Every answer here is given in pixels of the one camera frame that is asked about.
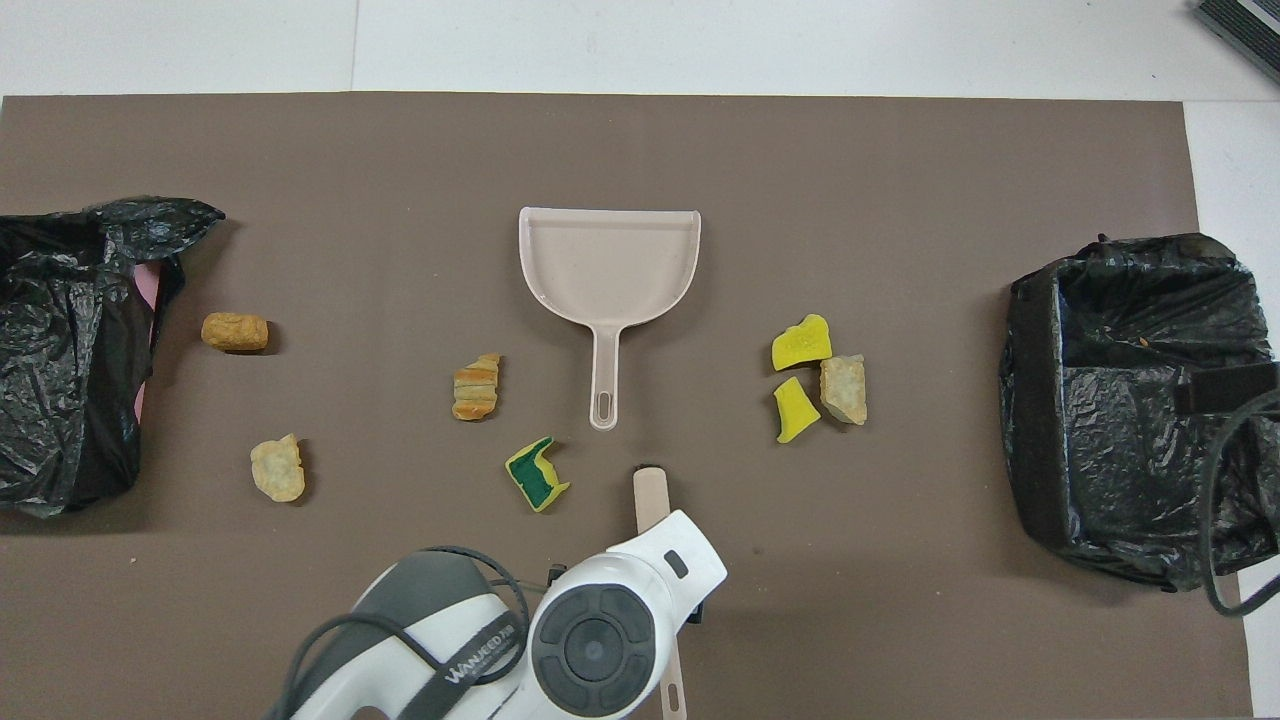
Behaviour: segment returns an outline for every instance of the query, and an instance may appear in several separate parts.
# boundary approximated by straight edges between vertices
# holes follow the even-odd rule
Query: fried snack
[[[458,420],[480,420],[498,405],[498,361],[502,355],[489,352],[453,373],[453,416]]]
[[[867,369],[861,355],[822,361],[823,406],[841,423],[867,423]]]
[[[306,489],[302,455],[293,433],[259,445],[248,459],[253,464],[253,484],[275,502],[292,502]]]
[[[223,352],[246,352],[266,347],[266,320],[239,313],[210,313],[200,327],[200,340]]]

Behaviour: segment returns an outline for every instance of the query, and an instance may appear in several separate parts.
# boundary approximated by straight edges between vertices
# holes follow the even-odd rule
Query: sponge
[[[512,480],[516,480],[516,486],[520,487],[520,492],[525,493],[525,500],[529,501],[534,512],[547,510],[559,497],[559,493],[572,484],[559,482],[556,468],[543,457],[553,442],[556,439],[547,436],[507,460],[507,474],[511,475]]]
[[[809,314],[773,338],[773,369],[831,357],[831,328],[822,315]]]
[[[791,442],[820,418],[796,378],[787,378],[787,382],[773,391],[773,397],[778,401],[778,418],[782,420],[778,442]]]

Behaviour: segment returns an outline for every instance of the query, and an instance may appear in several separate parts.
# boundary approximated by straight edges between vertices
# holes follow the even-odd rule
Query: logo
[[[485,641],[471,657],[458,662],[449,667],[449,674],[445,675],[445,680],[452,684],[461,683],[465,678],[479,676],[489,666],[489,660],[493,660],[494,652],[507,644],[507,641],[516,634],[516,628],[511,625],[503,625],[492,638]]]

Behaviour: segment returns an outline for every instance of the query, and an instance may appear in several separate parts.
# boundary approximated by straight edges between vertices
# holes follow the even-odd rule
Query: plastic dustpan
[[[520,211],[520,265],[548,310],[591,328],[591,427],[618,421],[618,337],[671,310],[698,266],[696,211]]]

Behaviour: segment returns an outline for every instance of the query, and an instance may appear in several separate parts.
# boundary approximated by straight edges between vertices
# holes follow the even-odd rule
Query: green and yellow sponge
[[[556,468],[543,456],[553,442],[556,439],[547,436],[507,460],[507,474],[516,480],[516,486],[525,493],[525,500],[534,512],[547,510],[559,493],[572,484],[559,482]]]

